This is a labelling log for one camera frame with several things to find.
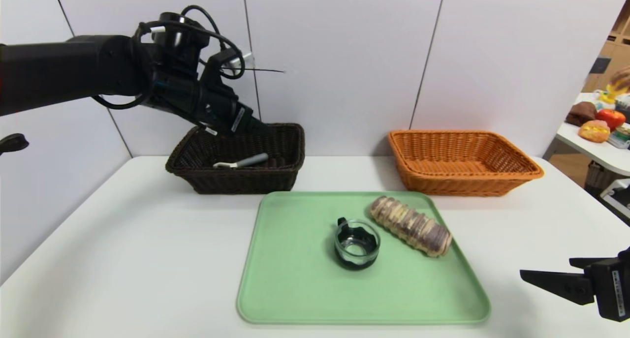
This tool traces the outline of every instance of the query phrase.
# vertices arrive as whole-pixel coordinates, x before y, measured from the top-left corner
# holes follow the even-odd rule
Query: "wicker basket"
[[[504,137],[487,131],[392,131],[389,143],[409,190],[441,195],[504,195],[544,175]]]
[[[595,161],[590,161],[589,171],[587,172],[587,179],[584,184],[584,190],[595,197],[597,200],[600,200],[599,195],[601,194],[601,192],[610,187],[610,184],[612,184],[614,181],[621,178],[628,177],[621,174],[616,174],[611,170],[607,170],[604,166],[596,163]]]
[[[270,124],[274,134],[222,139],[194,127],[177,145],[166,170],[199,194],[266,194],[291,190],[304,163],[304,130],[296,123]],[[266,152],[269,159],[242,168],[212,168]]]

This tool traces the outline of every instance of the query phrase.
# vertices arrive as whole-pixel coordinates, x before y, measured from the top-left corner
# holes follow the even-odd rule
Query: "red apple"
[[[612,109],[601,109],[597,112],[595,119],[599,121],[605,121],[610,128],[610,131],[621,127],[626,122],[626,116],[622,112],[614,111]]]

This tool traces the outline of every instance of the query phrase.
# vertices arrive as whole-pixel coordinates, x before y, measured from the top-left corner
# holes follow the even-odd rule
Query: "dark brown wicker basket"
[[[296,123],[273,123],[274,134],[222,139],[194,127],[177,145],[166,170],[182,177],[199,194],[267,194],[291,190],[304,163],[304,129]],[[242,168],[212,168],[266,152],[269,159]]]

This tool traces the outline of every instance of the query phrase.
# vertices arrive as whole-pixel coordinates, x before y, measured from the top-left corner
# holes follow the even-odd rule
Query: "gray tool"
[[[242,159],[242,160],[234,162],[234,163],[217,162],[214,165],[212,165],[212,167],[214,167],[214,168],[219,168],[219,167],[229,167],[229,168],[247,167],[247,166],[251,166],[251,165],[255,165],[257,163],[261,163],[261,162],[267,161],[268,159],[269,159],[269,155],[265,154],[265,153],[262,153],[262,154],[254,155],[252,157],[248,157],[246,159]]]

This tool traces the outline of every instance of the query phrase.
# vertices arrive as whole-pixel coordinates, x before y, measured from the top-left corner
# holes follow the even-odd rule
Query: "table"
[[[198,195],[131,159],[0,288],[0,336],[11,338],[628,337],[599,317],[523,282],[519,269],[574,271],[569,257],[616,255],[630,228],[546,161],[545,177],[504,197],[435,204],[492,303],[461,326],[252,325],[236,294],[262,195]],[[389,157],[307,157],[293,190],[402,190]]]
[[[575,102],[579,103],[583,100],[594,100],[593,93],[580,93]],[[619,149],[609,143],[592,143],[578,136],[578,129],[575,125],[562,123],[560,129],[556,133],[556,138],[543,156],[544,159],[551,158],[555,152],[559,141],[566,143],[570,147],[576,149],[581,154],[585,154],[593,161],[604,166],[608,170],[621,175],[630,176],[630,151]]]

